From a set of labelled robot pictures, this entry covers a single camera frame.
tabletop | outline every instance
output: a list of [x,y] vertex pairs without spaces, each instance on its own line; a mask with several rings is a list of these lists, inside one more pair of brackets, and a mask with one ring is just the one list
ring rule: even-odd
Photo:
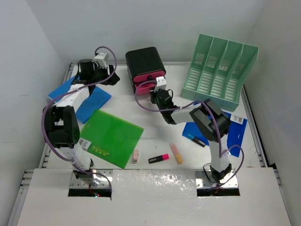
[[[177,106],[184,106],[191,102],[190,100],[180,97],[189,66],[189,64],[165,64],[167,89],[173,90],[173,102]],[[74,76],[76,72],[77,67],[75,66],[71,77]],[[139,150],[138,163],[133,163],[132,158],[130,158],[125,169],[192,170],[200,169],[206,163],[210,163],[211,155],[208,146],[201,147],[182,136],[185,123],[168,125],[159,112],[149,112],[138,106],[135,102],[126,65],[118,65],[116,74],[120,77],[120,81],[115,86],[98,85],[112,96],[101,110],[144,128],[144,132],[135,148]],[[139,101],[148,108],[157,109],[156,105],[151,104],[148,94],[139,96]],[[233,114],[247,119],[242,97],[240,97],[239,106]],[[79,128],[81,129],[82,127],[83,124],[79,122]],[[177,146],[183,158],[182,164],[176,162],[169,146],[170,143],[175,143]],[[242,148],[245,152],[243,167],[260,167],[249,122],[246,125]],[[169,160],[154,164],[148,163],[149,158],[166,153],[170,156]],[[97,169],[119,169],[119,167],[92,154],[89,154],[89,157],[92,158]],[[237,168],[241,162],[241,155],[238,158],[229,156],[229,159],[232,163],[232,167]],[[47,168],[70,169],[72,165],[69,162],[64,162],[59,159],[51,152]]]

green file organizer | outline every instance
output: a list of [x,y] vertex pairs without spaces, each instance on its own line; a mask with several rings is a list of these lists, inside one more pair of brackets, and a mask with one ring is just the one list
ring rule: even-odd
[[181,96],[234,111],[257,57],[258,47],[200,34]]

marker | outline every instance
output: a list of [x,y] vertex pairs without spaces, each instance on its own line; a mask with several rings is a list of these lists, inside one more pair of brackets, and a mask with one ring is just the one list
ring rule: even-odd
[[195,137],[191,134],[188,134],[187,138],[192,140],[194,143],[197,143],[198,145],[200,145],[202,147],[206,146],[206,144],[203,141],[201,141],[200,139],[198,139],[197,137]]
[[180,155],[175,144],[169,144],[169,146],[170,146],[171,150],[173,151],[175,159],[177,160],[178,164],[182,164],[183,163],[182,156]]
[[153,158],[149,159],[149,164],[159,162],[159,161],[164,161],[164,160],[167,160],[167,159],[169,159],[168,154],[159,155],[157,157],[153,157]]

pink cap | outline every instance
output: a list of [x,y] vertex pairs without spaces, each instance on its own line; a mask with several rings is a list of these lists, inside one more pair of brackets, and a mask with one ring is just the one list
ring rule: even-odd
[[169,159],[169,155],[168,154],[163,154],[162,158],[163,158],[163,160],[167,160],[167,159]]

orange marker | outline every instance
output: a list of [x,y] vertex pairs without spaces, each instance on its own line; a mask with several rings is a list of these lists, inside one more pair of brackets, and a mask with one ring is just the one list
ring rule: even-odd
[[178,164],[182,164],[182,162],[183,162],[182,156],[180,155],[175,144],[169,144],[169,146],[170,146],[171,150],[173,151],[175,159],[177,160]]

